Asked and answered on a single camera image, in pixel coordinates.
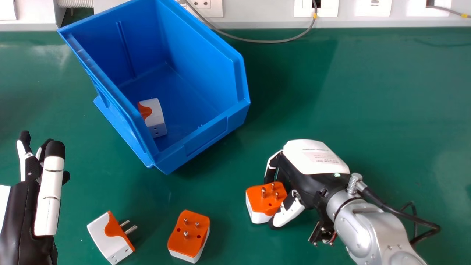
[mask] green table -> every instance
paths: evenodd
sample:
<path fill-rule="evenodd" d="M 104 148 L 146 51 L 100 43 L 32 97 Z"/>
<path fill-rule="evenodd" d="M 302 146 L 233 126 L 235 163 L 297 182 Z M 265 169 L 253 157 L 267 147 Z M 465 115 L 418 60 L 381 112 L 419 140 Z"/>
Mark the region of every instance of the green table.
<path fill-rule="evenodd" d="M 21 130 L 34 149 L 48 137 L 66 144 L 61 265 L 107 264 L 86 229 L 107 210 L 139 226 L 130 237 L 137 252 L 123 265 L 186 264 L 166 247 L 184 209 L 211 218 L 202 265 L 353 264 L 340 240 L 308 244 L 314 211 L 278 231 L 250 223 L 245 189 L 298 138 L 324 141 L 383 199 L 414 200 L 419 216 L 442 225 L 417 247 L 430 265 L 469 264 L 471 28 L 320 29 L 287 44 L 230 43 L 245 58 L 246 123 L 165 176 L 145 168 L 93 105 L 91 81 L 56 33 L 0 34 L 0 183 L 18 181 Z"/>

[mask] blue storage container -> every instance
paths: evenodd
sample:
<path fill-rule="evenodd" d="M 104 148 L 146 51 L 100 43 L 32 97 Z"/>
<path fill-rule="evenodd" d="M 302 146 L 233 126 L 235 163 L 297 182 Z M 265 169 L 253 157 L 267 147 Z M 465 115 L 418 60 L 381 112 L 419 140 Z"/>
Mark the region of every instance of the blue storage container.
<path fill-rule="evenodd" d="M 92 79 L 95 105 L 147 167 L 169 174 L 244 123 L 242 56 L 174 0 L 132 0 L 58 30 Z M 158 98 L 152 138 L 137 103 Z"/>

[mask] white flexible pipe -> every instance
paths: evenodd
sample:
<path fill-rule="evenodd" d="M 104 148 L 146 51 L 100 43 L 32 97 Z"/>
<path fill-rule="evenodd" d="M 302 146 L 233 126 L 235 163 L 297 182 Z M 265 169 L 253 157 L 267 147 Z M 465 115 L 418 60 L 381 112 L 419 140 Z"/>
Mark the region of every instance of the white flexible pipe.
<path fill-rule="evenodd" d="M 60 8 L 93 8 L 93 0 L 57 0 Z"/>

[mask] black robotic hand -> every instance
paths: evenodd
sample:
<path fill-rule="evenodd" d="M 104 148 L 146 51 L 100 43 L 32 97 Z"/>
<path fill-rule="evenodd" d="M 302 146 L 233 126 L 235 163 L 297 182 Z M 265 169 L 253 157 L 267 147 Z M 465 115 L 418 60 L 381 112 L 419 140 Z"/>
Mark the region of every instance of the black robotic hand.
<path fill-rule="evenodd" d="M 36 236 L 35 220 L 41 183 L 51 183 L 50 175 L 44 180 L 43 170 L 50 171 L 44 169 L 47 167 L 44 160 L 47 157 L 65 158 L 65 147 L 61 142 L 48 139 L 34 156 L 30 141 L 29 132 L 21 132 L 17 141 L 21 182 L 11 188 L 0 186 L 0 221 L 3 218 L 0 222 L 0 265 L 57 265 L 54 236 Z M 62 171 L 60 175 L 62 185 L 70 180 L 68 171 Z M 55 199 L 60 201 L 60 194 Z"/>

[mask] robotic hand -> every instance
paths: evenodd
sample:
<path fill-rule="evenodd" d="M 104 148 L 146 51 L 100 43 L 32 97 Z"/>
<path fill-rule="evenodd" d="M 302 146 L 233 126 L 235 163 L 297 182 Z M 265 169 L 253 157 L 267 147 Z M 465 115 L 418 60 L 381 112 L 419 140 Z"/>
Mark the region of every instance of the robotic hand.
<path fill-rule="evenodd" d="M 0 265 L 57 265 L 61 189 L 70 180 L 65 146 L 48 139 L 34 156 L 30 142 L 28 131 L 16 142 L 21 182 L 0 185 Z"/>
<path fill-rule="evenodd" d="M 268 222 L 272 229 L 281 228 L 304 209 L 315 208 L 319 221 L 308 239 L 314 246 L 318 242 L 333 246 L 339 236 L 358 265 L 426 265 L 413 246 L 438 233 L 440 226 L 416 217 L 412 202 L 400 211 L 386 205 L 324 143 L 287 142 L 267 163 L 264 182 L 275 180 L 283 183 L 288 196 Z M 409 205 L 414 215 L 403 212 Z M 414 221 L 415 233 L 417 224 L 432 229 L 409 241 L 397 216 Z"/>

